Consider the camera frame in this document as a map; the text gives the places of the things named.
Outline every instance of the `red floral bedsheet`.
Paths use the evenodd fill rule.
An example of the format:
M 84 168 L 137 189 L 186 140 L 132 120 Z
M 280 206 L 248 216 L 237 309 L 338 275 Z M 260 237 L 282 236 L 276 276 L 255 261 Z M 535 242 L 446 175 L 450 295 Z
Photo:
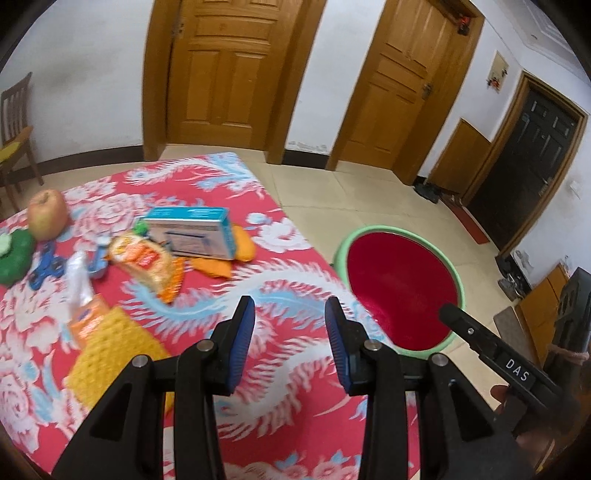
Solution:
M 72 224 L 57 239 L 68 257 L 90 251 L 96 235 L 130 228 L 153 206 L 223 206 L 251 234 L 256 260 L 230 281 L 186 274 L 178 299 L 162 304 L 147 288 L 110 267 L 94 282 L 176 355 L 231 316 L 240 296 L 256 304 L 256 326 L 236 393 L 216 400 L 222 458 L 229 479 L 357 478 L 366 400 L 343 392 L 324 328 L 324 301 L 337 295 L 370 337 L 389 340 L 335 272 L 234 154 L 163 161 L 64 192 Z M 25 225 L 20 212 L 0 233 Z M 33 266 L 38 263 L 36 253 Z M 26 280 L 2 289 L 0 421 L 15 444 L 51 471 L 87 412 L 63 379 L 79 350 L 67 328 L 65 279 L 38 291 Z M 408 397 L 409 478 L 418 469 L 414 397 Z M 164 473 L 174 478 L 171 415 L 164 431 Z

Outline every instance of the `chair leg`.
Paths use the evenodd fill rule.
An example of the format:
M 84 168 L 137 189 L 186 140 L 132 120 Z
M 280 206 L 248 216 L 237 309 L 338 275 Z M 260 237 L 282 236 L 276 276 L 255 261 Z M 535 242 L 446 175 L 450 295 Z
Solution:
M 14 208 L 14 213 L 20 212 L 17 201 L 15 200 L 14 195 L 12 194 L 12 187 L 8 183 L 8 175 L 6 175 L 5 172 L 2 172 L 2 179 L 4 181 L 4 188 L 6 189 L 6 195 L 8 196 L 8 200 L 10 200 L 10 203 L 12 203 L 12 207 Z
M 45 182 L 43 181 L 43 177 L 41 177 L 41 174 L 39 173 L 39 167 L 37 167 L 37 162 L 35 161 L 35 157 L 33 157 L 33 151 L 31 150 L 31 143 L 29 142 L 29 140 L 27 140 L 27 144 L 25 146 L 25 153 L 27 155 L 27 158 L 29 159 L 29 163 L 31 164 L 33 172 L 35 172 L 35 176 L 37 177 L 39 185 L 43 185 Z

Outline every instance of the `tiled floor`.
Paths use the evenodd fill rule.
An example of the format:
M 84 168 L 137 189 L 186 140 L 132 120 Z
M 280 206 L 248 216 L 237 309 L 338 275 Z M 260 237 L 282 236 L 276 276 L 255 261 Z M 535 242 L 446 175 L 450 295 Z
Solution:
M 498 251 L 492 244 L 476 244 L 441 202 L 434 205 L 422 199 L 391 171 L 354 163 L 341 162 L 335 172 L 269 165 L 259 151 L 196 145 L 170 145 L 161 158 L 166 160 L 222 151 L 235 151 L 247 163 L 270 195 L 329 262 L 340 241 L 363 225 L 399 226 L 430 241 L 457 268 L 466 291 L 467 312 L 497 333 L 492 317 L 510 305 L 496 284 L 501 277 L 494 261 Z M 81 168 L 47 175 L 44 187 L 65 190 L 138 165 L 145 163 Z M 18 198 L 24 207 L 40 187 L 35 180 L 29 180 L 23 182 L 22 188 L 23 194 Z M 4 189 L 0 199 L 4 216 L 11 215 Z M 478 360 L 467 344 L 458 339 L 445 353 L 479 392 L 496 405 L 489 389 L 502 383 L 502 380 Z

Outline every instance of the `metal screw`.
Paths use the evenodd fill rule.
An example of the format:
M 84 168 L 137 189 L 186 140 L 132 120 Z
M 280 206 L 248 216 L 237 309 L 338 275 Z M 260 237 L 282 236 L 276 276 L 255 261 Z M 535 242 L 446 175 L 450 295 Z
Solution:
M 215 346 L 215 343 L 213 343 L 213 340 L 206 338 L 206 339 L 200 340 L 197 343 L 197 350 L 199 350 L 200 352 L 209 352 L 209 351 L 213 350 L 214 346 Z
M 445 367 L 449 363 L 449 358 L 442 353 L 436 353 L 431 357 L 431 362 L 433 362 L 438 367 Z
M 142 367 L 146 366 L 147 363 L 148 363 L 148 356 L 147 355 L 136 355 L 135 357 L 133 357 L 131 359 L 131 364 L 135 368 L 142 368 Z
M 363 346 L 372 352 L 377 352 L 382 348 L 382 342 L 378 340 L 366 340 L 363 342 Z

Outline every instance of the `dark brown door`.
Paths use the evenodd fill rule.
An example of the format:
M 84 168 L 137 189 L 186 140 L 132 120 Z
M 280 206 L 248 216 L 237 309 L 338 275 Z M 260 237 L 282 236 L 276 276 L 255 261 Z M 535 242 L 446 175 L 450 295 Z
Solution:
M 513 133 L 468 205 L 498 248 L 503 248 L 534 210 L 572 141 L 577 122 L 532 90 Z

